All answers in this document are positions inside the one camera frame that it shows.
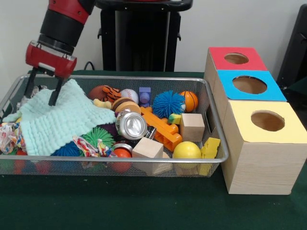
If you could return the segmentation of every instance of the blue spiky ball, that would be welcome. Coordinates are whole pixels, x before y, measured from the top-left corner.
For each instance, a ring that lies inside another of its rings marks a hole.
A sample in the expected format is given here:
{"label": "blue spiky ball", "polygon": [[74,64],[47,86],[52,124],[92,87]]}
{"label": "blue spiky ball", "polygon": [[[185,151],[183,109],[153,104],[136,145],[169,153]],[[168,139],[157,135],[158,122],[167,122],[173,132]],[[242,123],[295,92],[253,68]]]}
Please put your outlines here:
{"label": "blue spiky ball", "polygon": [[59,150],[55,151],[52,156],[56,157],[80,157],[79,148],[72,141],[66,145],[64,145]]}
{"label": "blue spiky ball", "polygon": [[153,113],[159,118],[168,118],[171,114],[181,114],[184,96],[173,91],[159,94],[153,101]]}

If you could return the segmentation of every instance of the purple toy block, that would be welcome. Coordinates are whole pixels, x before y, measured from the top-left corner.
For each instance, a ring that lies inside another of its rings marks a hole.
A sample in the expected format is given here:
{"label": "purple toy block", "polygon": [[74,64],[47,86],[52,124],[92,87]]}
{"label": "purple toy block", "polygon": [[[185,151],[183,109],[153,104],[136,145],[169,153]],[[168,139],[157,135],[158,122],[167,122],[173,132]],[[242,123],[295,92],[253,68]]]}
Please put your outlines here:
{"label": "purple toy block", "polygon": [[150,87],[140,87],[139,89],[139,97],[140,97],[140,105],[143,107],[148,107],[150,103],[151,96],[151,88]]}

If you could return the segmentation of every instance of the yellow box lid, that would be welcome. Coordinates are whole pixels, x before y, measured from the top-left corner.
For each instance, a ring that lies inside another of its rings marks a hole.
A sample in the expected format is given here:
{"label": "yellow box lid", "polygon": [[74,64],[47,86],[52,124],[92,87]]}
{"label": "yellow box lid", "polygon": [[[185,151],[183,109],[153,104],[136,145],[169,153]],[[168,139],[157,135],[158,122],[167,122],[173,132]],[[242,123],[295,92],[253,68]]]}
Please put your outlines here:
{"label": "yellow box lid", "polygon": [[246,142],[306,144],[307,131],[287,102],[229,101]]}

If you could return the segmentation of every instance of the light green knitted cloth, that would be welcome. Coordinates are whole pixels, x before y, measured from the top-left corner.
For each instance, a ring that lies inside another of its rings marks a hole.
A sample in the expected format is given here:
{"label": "light green knitted cloth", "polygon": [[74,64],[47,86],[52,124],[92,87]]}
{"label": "light green knitted cloth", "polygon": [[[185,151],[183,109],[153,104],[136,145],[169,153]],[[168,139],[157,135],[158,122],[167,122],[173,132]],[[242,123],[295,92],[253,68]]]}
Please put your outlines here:
{"label": "light green knitted cloth", "polygon": [[52,90],[42,90],[24,104],[18,113],[4,122],[20,123],[26,150],[31,156],[50,156],[72,141],[72,136],[87,134],[97,125],[114,123],[114,112],[98,108],[88,99],[78,83],[71,79],[59,94],[56,106],[49,106]]}

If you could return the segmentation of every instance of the wire mesh basket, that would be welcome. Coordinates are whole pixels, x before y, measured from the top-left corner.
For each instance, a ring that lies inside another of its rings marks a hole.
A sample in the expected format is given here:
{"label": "wire mesh basket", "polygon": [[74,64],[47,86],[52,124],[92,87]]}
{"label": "wire mesh basket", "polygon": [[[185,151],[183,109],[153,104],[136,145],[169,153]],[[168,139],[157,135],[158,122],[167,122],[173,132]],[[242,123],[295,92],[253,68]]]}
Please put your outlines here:
{"label": "wire mesh basket", "polygon": [[[0,103],[0,120],[8,114],[15,113],[17,103],[21,101],[28,75],[18,78]],[[228,146],[218,117],[209,84],[197,78],[159,78],[159,77],[114,77],[114,76],[72,76],[87,94],[97,85],[111,85],[118,89],[151,87],[152,98],[173,90],[175,92],[192,91],[199,99],[195,113],[202,114],[205,132],[202,148],[209,138],[221,139],[215,159],[144,159],[144,158],[85,158],[85,157],[46,157],[0,155],[0,174],[23,175],[82,175],[82,176],[159,176],[159,177],[210,177],[218,165],[228,158]],[[37,75],[36,85],[46,85],[54,89],[57,81],[46,75]]]}

